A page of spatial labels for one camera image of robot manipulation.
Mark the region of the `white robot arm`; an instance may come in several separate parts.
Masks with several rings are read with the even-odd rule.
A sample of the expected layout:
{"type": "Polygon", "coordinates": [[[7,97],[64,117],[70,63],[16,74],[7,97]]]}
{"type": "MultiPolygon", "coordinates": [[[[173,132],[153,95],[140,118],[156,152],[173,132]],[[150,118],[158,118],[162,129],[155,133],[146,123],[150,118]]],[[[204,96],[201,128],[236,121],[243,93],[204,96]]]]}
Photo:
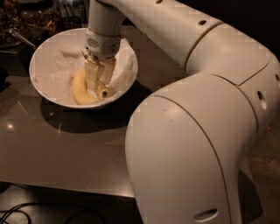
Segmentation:
{"type": "Polygon", "coordinates": [[[92,56],[115,56],[124,19],[186,72],[129,120],[125,154],[143,224],[242,224],[239,169],[278,110],[277,57],[177,0],[90,0],[92,56]]]}

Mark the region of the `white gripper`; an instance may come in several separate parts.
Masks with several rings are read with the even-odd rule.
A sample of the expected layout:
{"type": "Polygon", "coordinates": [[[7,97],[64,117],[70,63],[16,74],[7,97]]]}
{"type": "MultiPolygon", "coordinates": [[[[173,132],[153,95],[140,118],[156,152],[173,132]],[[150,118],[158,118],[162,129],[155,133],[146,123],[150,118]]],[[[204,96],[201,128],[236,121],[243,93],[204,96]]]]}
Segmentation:
{"type": "MultiPolygon", "coordinates": [[[[108,85],[111,82],[116,67],[116,59],[121,44],[120,36],[105,36],[92,32],[89,28],[85,31],[85,48],[89,55],[98,60],[107,60],[101,63],[103,71],[101,81],[108,85]]],[[[95,91],[99,86],[100,65],[91,59],[85,61],[86,83],[89,89],[95,91]]]]}

